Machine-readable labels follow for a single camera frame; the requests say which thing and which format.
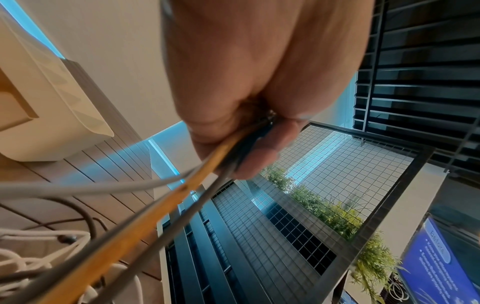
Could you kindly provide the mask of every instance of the wooden floor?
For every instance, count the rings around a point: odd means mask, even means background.
[[[64,61],[96,106],[115,136],[73,156],[57,162],[18,163],[0,155],[0,181],[51,182],[59,184],[86,184],[105,181],[132,181],[152,179],[149,147],[119,114],[116,108],[75,62]],[[153,191],[96,196],[70,197],[69,201],[101,219],[108,228],[119,224],[154,199]],[[0,201],[0,226],[25,228],[56,220],[79,218],[73,210],[54,202],[40,199]],[[99,224],[99,235],[103,229]],[[87,230],[84,222],[50,225],[48,229]],[[133,252],[123,257],[129,263],[157,237],[155,227],[151,234],[138,243]],[[1,248],[9,248],[22,256],[44,256],[56,250],[55,242],[0,241]],[[139,275],[145,303],[163,303],[160,259],[152,261]],[[129,287],[118,303],[135,303],[135,292]]]

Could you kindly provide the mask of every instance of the foliage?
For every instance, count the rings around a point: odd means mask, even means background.
[[[362,225],[363,220],[355,210],[360,197],[352,195],[345,202],[334,204],[304,185],[295,186],[295,181],[287,177],[284,169],[270,166],[261,174],[346,240],[352,238]],[[379,285],[388,288],[389,276],[397,272],[399,262],[384,245],[380,232],[376,232],[358,256],[355,271],[351,274],[352,282],[364,288],[372,303],[383,302],[375,288]]]

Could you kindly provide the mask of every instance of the human hand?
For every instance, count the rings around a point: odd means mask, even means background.
[[[235,173],[248,179],[333,103],[367,47],[374,0],[165,0],[163,58],[201,159],[273,110],[282,120]]]

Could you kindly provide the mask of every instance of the cable bundle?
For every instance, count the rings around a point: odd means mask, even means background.
[[[19,257],[16,253],[9,250],[2,251],[3,254],[9,255],[8,263],[17,263],[19,271],[11,274],[10,278],[7,279],[0,277],[0,283],[5,283],[0,288],[6,288],[5,292],[11,292],[13,288],[20,289],[5,300],[0,301],[0,304],[23,304],[33,301],[38,304],[82,303],[85,301],[90,304],[103,304],[110,302],[132,280],[135,281],[138,290],[138,301],[142,304],[142,290],[137,273],[152,258],[157,256],[160,249],[167,246],[190,222],[191,218],[216,193],[225,179],[235,171],[257,139],[264,136],[271,127],[271,120],[264,119],[253,126],[234,133],[222,142],[198,168],[160,181],[105,183],[88,186],[31,183],[0,184],[0,199],[39,197],[56,201],[80,213],[90,230],[89,232],[67,230],[27,232],[0,229],[0,238],[18,237],[30,241],[40,238],[51,240],[59,236],[77,236],[77,239],[72,244],[59,250],[64,252],[62,254],[68,253],[68,256],[61,264],[51,269],[49,269],[51,258],[58,255],[58,252],[47,256],[48,258],[41,259],[42,262],[40,263],[39,260],[28,261],[28,258]],[[150,244],[129,266],[118,264],[119,259],[133,249],[136,243],[150,232],[151,227],[155,226],[158,221],[173,211],[174,208],[177,208],[178,204],[190,195],[192,191],[197,190],[203,180],[215,170],[219,172],[218,179],[190,208],[171,224],[166,232]],[[145,206],[129,219],[98,238],[93,219],[83,209],[64,199],[52,197],[132,192],[164,186],[178,180],[184,180],[184,183],[165,196]],[[36,227],[47,226],[48,224],[52,223],[37,225]],[[92,285],[99,280],[104,285],[105,281],[102,279],[102,276],[111,267],[122,268],[124,271],[112,283],[104,286],[97,295]]]

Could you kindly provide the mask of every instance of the purple sign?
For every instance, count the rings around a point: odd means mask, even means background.
[[[410,244],[400,270],[419,304],[479,304],[480,297],[431,218]]]

